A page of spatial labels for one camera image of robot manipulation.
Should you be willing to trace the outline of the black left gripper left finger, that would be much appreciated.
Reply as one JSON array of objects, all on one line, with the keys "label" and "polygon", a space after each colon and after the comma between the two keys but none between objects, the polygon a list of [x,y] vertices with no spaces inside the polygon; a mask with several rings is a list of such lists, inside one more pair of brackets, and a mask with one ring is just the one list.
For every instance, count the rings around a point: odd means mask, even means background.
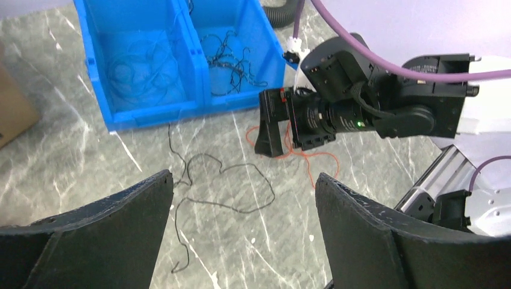
[{"label": "black left gripper left finger", "polygon": [[1,228],[2,288],[148,288],[173,200],[162,170],[27,226]]}]

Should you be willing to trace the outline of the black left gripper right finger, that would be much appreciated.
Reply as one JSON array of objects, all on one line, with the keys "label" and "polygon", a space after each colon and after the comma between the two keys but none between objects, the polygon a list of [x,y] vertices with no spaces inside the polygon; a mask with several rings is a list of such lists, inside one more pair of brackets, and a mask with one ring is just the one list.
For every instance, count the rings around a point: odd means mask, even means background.
[{"label": "black left gripper right finger", "polygon": [[329,288],[509,288],[510,237],[443,228],[359,194],[326,173],[316,208]]}]

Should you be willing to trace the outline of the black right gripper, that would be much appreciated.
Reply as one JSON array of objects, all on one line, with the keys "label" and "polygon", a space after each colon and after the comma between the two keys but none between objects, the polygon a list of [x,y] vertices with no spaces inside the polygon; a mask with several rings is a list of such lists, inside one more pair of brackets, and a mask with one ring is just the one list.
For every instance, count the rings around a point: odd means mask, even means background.
[{"label": "black right gripper", "polygon": [[291,88],[259,93],[260,124],[254,152],[269,158],[282,156],[279,122],[291,122],[294,148],[323,146],[346,132],[373,131],[372,117],[354,100],[328,102],[317,93],[290,96]]}]

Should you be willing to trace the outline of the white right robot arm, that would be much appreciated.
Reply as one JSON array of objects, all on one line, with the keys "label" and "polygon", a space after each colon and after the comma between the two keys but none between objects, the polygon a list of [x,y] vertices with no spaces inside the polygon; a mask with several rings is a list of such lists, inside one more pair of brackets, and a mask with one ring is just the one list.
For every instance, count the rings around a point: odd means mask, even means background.
[{"label": "white right robot arm", "polygon": [[291,87],[260,93],[256,154],[283,156],[280,123],[292,149],[308,151],[341,133],[427,136],[442,153],[396,209],[451,229],[510,234],[510,80],[442,83],[399,76],[341,37],[305,49],[289,37]]}]

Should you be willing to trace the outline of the blue plastic divided bin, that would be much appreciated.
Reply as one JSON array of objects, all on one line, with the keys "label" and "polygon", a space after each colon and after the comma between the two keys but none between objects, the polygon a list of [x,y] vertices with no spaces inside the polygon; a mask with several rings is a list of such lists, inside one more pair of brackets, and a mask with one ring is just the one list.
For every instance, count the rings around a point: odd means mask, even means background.
[{"label": "blue plastic divided bin", "polygon": [[284,84],[259,1],[75,1],[108,131],[257,107]]}]

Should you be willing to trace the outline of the tan plastic toolbox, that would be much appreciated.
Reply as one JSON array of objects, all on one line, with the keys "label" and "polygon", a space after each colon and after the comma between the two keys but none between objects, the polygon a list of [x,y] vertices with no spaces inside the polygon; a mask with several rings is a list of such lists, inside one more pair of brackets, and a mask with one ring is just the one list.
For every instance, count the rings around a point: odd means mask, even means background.
[{"label": "tan plastic toolbox", "polygon": [[4,65],[4,55],[1,43],[1,148],[40,120],[39,112]]}]

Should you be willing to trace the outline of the aluminium frame rail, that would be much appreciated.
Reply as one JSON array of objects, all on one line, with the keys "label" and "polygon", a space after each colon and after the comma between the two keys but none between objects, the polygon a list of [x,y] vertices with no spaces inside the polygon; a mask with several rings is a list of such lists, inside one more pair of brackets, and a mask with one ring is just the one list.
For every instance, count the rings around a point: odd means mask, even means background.
[{"label": "aluminium frame rail", "polygon": [[401,213],[429,222],[438,196],[467,189],[474,165],[453,145],[442,149],[425,173],[398,202]]}]

